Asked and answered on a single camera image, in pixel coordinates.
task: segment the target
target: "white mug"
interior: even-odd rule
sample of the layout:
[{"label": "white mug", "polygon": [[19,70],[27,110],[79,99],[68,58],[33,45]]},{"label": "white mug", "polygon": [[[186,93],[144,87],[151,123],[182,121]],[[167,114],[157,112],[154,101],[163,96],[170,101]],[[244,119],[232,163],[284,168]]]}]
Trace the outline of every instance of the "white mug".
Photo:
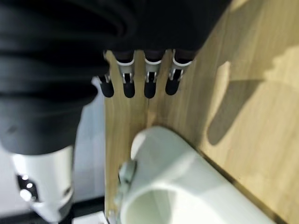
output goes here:
[{"label": "white mug", "polygon": [[136,167],[131,162],[120,170],[121,224],[273,224],[166,128],[140,132],[131,159]]}]

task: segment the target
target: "wooden table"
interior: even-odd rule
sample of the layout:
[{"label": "wooden table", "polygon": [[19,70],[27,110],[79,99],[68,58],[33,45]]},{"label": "wooden table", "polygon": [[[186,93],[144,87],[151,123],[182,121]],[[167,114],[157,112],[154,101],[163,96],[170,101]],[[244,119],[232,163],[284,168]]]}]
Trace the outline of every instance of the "wooden table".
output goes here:
[{"label": "wooden table", "polygon": [[115,95],[106,99],[106,211],[115,209],[118,168],[129,158],[134,136],[162,125],[277,223],[298,223],[298,12],[298,0],[234,0],[174,96],[164,91],[170,52],[151,100],[143,96],[142,52],[132,99],[124,97],[108,54]]}]

